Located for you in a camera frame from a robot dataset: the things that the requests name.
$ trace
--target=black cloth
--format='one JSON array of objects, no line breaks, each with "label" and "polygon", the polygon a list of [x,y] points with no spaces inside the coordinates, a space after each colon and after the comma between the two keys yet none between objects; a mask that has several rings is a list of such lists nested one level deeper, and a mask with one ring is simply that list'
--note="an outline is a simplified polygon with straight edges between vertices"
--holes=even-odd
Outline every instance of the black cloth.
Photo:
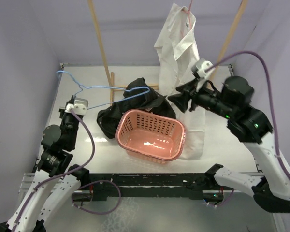
[{"label": "black cloth", "polygon": [[[138,78],[135,81],[132,81],[128,84],[126,89],[131,89],[134,87],[149,87],[145,83],[144,78]],[[161,94],[157,93],[151,87],[149,87],[150,91],[146,94],[141,96],[126,100],[126,101],[119,101],[114,103],[112,106],[108,107],[105,110],[101,110],[98,112],[97,123],[103,133],[109,139],[115,138],[116,129],[119,125],[121,117],[125,112],[132,109],[139,109],[139,110],[147,110],[152,112],[153,114],[176,118],[176,114],[168,101],[166,100],[166,96],[162,96]],[[131,92],[124,92],[124,97],[130,97],[136,95],[138,93],[142,93],[147,91],[147,89],[136,89]]]}]

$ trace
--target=pink plastic basket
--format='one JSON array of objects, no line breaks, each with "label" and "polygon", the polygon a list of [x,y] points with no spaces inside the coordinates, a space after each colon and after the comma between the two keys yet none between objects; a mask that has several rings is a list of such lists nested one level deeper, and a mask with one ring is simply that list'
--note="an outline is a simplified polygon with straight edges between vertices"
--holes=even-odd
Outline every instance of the pink plastic basket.
[{"label": "pink plastic basket", "polygon": [[157,163],[177,159],[185,136],[185,127],[178,120],[141,110],[127,111],[116,131],[118,144],[129,155]]}]

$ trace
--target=wooden pole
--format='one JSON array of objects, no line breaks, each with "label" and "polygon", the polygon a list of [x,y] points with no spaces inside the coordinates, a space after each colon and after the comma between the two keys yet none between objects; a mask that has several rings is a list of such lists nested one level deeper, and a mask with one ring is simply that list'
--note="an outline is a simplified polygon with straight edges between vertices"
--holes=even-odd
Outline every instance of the wooden pole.
[{"label": "wooden pole", "polygon": [[[234,32],[235,32],[235,30],[237,28],[237,25],[238,25],[239,21],[241,20],[241,17],[243,15],[244,11],[245,11],[247,3],[248,3],[248,0],[242,0],[241,4],[240,4],[240,6],[239,6],[239,8],[237,10],[236,16],[235,16],[235,18],[233,20],[233,23],[231,25],[231,28],[229,30],[229,33],[227,35],[226,41],[224,42],[224,44],[222,46],[222,50],[220,51],[220,54],[219,54],[217,62],[221,61],[221,59],[224,58],[224,56],[226,54],[226,51],[227,51],[227,49],[229,47],[229,44],[231,42],[231,39],[232,39],[232,37],[234,35]],[[215,70],[213,71],[212,75],[209,77],[210,81],[213,80],[213,78],[214,78],[214,76],[216,74],[216,71],[217,71],[217,68],[215,68]]]},{"label": "wooden pole", "polygon": [[103,43],[102,43],[100,27],[99,27],[98,20],[96,17],[95,8],[93,5],[93,0],[87,0],[87,1],[88,1],[90,14],[91,14],[91,19],[92,19],[93,25],[95,26],[95,30],[96,30],[97,39],[98,39],[98,43],[99,43],[100,52],[102,55],[102,60],[103,60],[103,64],[104,64],[104,68],[105,68],[105,72],[106,72],[107,81],[108,81],[109,86],[112,87],[113,85],[112,85],[112,81],[111,81],[111,77],[110,77],[110,71],[108,70],[107,59],[106,59],[106,55],[105,55],[105,51],[104,51],[104,47],[103,47]]}]

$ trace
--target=lavender wall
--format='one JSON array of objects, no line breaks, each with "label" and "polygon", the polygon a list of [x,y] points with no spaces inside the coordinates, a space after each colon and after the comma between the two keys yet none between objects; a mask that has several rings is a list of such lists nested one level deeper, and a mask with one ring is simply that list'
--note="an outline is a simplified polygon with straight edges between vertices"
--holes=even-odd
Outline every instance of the lavender wall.
[{"label": "lavender wall", "polygon": [[0,0],[0,222],[37,156],[59,62],[27,0]]},{"label": "lavender wall", "polygon": [[[244,48],[270,0],[249,1],[228,53]],[[30,0],[60,62],[102,64],[87,1]],[[94,0],[111,64],[159,64],[154,43],[172,3],[190,0]],[[195,36],[201,57],[218,58],[240,0],[195,0]]]},{"label": "lavender wall", "polygon": [[[290,0],[269,3],[245,50],[258,52],[270,71],[280,149],[290,164]],[[234,68],[255,88],[253,105],[269,116],[266,81],[258,60],[242,55]],[[290,215],[283,217],[290,232]]]}]

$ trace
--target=hanging shirt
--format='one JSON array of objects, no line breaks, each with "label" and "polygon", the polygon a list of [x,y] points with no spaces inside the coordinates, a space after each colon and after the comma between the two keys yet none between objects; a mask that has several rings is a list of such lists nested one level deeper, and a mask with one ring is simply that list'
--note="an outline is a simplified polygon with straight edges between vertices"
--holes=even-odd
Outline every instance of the hanging shirt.
[{"label": "hanging shirt", "polygon": [[[196,18],[187,7],[172,5],[154,45],[160,60],[159,93],[162,95],[177,94],[177,86],[194,79],[191,67],[199,60],[194,38],[195,23]],[[171,106],[187,132],[180,158],[199,159],[205,138],[205,109],[197,107],[193,112],[182,113],[173,103]]]}]

